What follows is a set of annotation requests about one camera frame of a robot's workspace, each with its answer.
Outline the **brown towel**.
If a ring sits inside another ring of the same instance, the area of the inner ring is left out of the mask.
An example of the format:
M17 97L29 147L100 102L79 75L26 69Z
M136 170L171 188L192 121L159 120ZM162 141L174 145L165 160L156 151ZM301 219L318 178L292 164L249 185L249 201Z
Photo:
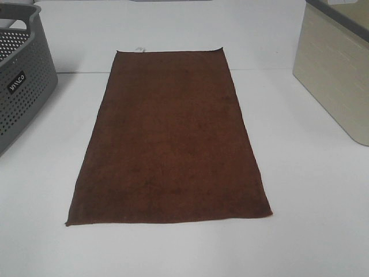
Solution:
M224 50L118 51L66 225L270 215Z

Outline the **beige storage box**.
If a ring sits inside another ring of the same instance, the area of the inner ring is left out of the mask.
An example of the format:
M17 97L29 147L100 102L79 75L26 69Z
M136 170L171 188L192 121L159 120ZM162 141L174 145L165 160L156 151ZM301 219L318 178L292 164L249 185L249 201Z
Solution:
M292 73L368 145L368 1L307 1Z

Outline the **grey perforated plastic basket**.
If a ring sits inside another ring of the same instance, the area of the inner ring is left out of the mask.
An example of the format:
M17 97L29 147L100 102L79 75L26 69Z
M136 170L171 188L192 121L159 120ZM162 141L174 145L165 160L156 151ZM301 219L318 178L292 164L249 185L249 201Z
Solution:
M1 18L26 27L1 28L1 152L31 123L58 84L37 5L2 3Z

